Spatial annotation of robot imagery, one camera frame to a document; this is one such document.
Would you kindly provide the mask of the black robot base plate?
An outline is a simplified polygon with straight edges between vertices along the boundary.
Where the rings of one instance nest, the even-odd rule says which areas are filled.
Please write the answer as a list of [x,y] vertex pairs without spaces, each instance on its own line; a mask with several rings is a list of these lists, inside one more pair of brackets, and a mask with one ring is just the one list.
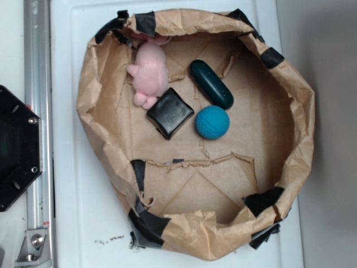
[[42,173],[41,119],[1,86],[1,212]]

